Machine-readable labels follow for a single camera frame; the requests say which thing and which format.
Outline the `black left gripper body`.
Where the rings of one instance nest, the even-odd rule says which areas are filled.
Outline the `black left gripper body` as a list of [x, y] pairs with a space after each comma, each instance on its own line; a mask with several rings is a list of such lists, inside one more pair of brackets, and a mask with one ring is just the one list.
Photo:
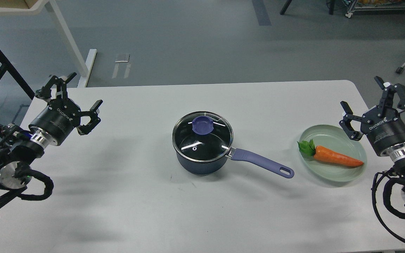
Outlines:
[[52, 99], [46, 108], [37, 115], [29, 124], [29, 129], [34, 132], [42, 130], [48, 133], [54, 141], [52, 145], [59, 146], [69, 136], [71, 131], [80, 125], [80, 119], [74, 119], [73, 114], [81, 108], [68, 99]]

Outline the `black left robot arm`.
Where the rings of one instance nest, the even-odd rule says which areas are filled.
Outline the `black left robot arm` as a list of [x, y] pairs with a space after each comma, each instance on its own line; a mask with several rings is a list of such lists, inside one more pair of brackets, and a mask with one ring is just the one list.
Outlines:
[[48, 199], [53, 192], [52, 179], [33, 170], [31, 163], [42, 157], [45, 149], [59, 146], [76, 129], [88, 135], [99, 123], [98, 100], [88, 110], [69, 98], [66, 85], [76, 76], [50, 76], [35, 97], [47, 103], [45, 109], [29, 124], [28, 130], [18, 125], [0, 124], [0, 208], [19, 197], [26, 201]]

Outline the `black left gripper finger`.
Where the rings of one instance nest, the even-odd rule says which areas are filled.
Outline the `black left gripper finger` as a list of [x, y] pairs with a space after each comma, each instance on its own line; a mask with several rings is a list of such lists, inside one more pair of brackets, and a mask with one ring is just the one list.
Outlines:
[[60, 101], [68, 102], [68, 92], [66, 91], [66, 85], [77, 75], [76, 72], [72, 72], [68, 76], [63, 79], [63, 77], [58, 77], [55, 75], [50, 75], [49, 80], [43, 85], [40, 89], [35, 91], [35, 97], [37, 99], [41, 99], [47, 103], [50, 103], [52, 99], [52, 91], [53, 87], [56, 88], [55, 99], [59, 99]]
[[99, 107], [103, 103], [103, 100], [97, 100], [94, 105], [88, 111], [76, 111], [72, 113], [73, 119], [81, 119], [82, 117], [89, 117], [90, 120], [85, 125], [76, 125], [75, 128], [80, 136], [88, 135], [96, 126], [101, 122], [99, 118]]

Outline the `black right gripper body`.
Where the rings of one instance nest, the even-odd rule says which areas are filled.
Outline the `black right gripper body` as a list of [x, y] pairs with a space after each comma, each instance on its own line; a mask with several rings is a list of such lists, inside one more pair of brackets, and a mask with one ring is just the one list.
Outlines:
[[397, 109], [385, 108], [378, 112], [377, 107], [366, 111], [362, 117], [361, 132], [366, 135], [378, 156], [388, 156], [387, 148], [405, 144], [405, 123]]

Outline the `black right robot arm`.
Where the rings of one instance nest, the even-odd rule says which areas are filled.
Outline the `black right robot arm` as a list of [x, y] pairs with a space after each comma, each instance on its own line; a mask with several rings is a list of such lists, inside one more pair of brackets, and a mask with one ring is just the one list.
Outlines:
[[389, 157], [393, 166], [374, 175], [372, 206], [374, 214], [384, 229], [405, 244], [405, 239], [393, 232], [381, 218], [376, 194], [383, 179], [387, 179], [382, 191], [382, 202], [386, 210], [405, 220], [405, 123], [401, 114], [405, 112], [405, 86], [384, 82], [381, 77], [374, 78], [382, 90], [378, 104], [361, 116], [353, 114], [349, 104], [342, 101], [343, 119], [339, 125], [349, 139], [359, 141], [366, 136], [374, 152], [379, 157]]

